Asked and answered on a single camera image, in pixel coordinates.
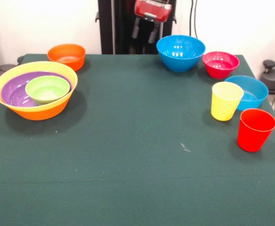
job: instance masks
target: yellow bowl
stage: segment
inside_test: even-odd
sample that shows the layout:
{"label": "yellow bowl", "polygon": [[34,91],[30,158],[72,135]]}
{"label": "yellow bowl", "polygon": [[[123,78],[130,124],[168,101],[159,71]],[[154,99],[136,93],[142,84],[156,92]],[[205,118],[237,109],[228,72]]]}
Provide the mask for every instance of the yellow bowl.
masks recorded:
{"label": "yellow bowl", "polygon": [[[54,72],[64,76],[71,83],[72,90],[61,99],[51,102],[46,105],[36,107],[16,107],[4,103],[1,99],[1,90],[4,85],[21,74],[29,72]],[[69,98],[73,94],[78,83],[76,72],[64,64],[49,61],[38,61],[19,65],[14,67],[0,76],[0,103],[10,108],[12,111],[19,114],[21,117],[29,120],[44,120],[58,115],[66,107]]]}

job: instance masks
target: bowl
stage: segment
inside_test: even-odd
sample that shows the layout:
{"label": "bowl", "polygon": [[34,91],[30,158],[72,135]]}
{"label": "bowl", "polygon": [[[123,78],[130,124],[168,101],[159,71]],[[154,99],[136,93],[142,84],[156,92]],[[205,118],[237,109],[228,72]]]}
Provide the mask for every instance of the bowl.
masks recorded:
{"label": "bowl", "polygon": [[25,92],[39,105],[45,105],[60,99],[70,91],[67,80],[45,75],[35,78],[25,86]]}
{"label": "bowl", "polygon": [[25,86],[29,81],[44,75],[53,75],[66,79],[53,72],[29,72],[19,75],[8,81],[1,90],[1,99],[4,103],[15,107],[35,107],[37,103],[25,92]]}
{"label": "bowl", "polygon": [[240,64],[239,59],[225,52],[210,52],[202,58],[209,75],[214,79],[224,79]]}
{"label": "bowl", "polygon": [[268,96],[267,86],[255,78],[237,75],[227,78],[226,81],[235,83],[244,90],[242,100],[237,107],[238,110],[258,108]]}
{"label": "bowl", "polygon": [[198,39],[185,35],[170,35],[156,44],[161,60],[172,71],[186,72],[202,57],[205,45]]}
{"label": "bowl", "polygon": [[48,59],[65,64],[77,71],[84,65],[85,49],[76,44],[58,45],[48,51]]}
{"label": "bowl", "polygon": [[71,97],[74,89],[77,86],[78,77],[76,72],[72,68],[64,64],[49,62],[49,61],[27,63],[27,64],[14,67],[0,76],[0,94],[5,84],[9,82],[11,79],[21,74],[35,72],[35,71],[53,72],[53,73],[60,74],[61,76],[69,80],[72,87],[71,91],[68,94],[66,94],[64,97],[46,105],[33,106],[33,107],[12,106],[3,102],[1,99],[1,96],[0,96],[0,103],[10,108],[12,111],[16,112],[17,114],[19,114],[21,117],[25,119],[45,120],[58,115],[60,112],[64,110],[64,108],[66,107],[69,101],[69,98]]}

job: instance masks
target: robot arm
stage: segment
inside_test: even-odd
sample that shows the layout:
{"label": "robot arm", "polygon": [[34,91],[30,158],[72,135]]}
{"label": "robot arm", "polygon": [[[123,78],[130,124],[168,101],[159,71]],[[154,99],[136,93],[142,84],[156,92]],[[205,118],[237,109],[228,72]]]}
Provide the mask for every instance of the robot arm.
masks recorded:
{"label": "robot arm", "polygon": [[154,29],[150,33],[149,43],[153,44],[155,41],[156,34],[160,23],[167,21],[169,14],[172,10],[172,6],[169,0],[136,0],[134,7],[134,12],[137,15],[135,20],[132,38],[136,39],[138,37],[139,31],[139,21],[140,19],[148,20],[154,23]]}

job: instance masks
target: green bowl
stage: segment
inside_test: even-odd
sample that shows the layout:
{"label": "green bowl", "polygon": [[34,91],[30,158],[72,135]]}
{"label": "green bowl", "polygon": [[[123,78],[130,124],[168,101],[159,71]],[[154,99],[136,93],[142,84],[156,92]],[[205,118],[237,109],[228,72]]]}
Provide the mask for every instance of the green bowl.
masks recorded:
{"label": "green bowl", "polygon": [[67,80],[46,75],[32,79],[25,86],[27,95],[39,105],[45,105],[65,96],[70,91]]}

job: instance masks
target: pink bowl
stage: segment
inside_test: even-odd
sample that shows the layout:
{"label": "pink bowl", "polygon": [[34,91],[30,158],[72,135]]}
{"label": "pink bowl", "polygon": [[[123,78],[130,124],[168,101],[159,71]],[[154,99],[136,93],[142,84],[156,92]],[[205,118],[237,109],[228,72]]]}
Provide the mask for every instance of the pink bowl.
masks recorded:
{"label": "pink bowl", "polygon": [[210,52],[203,56],[202,61],[209,75],[214,79],[224,79],[240,64],[239,59],[225,52]]}

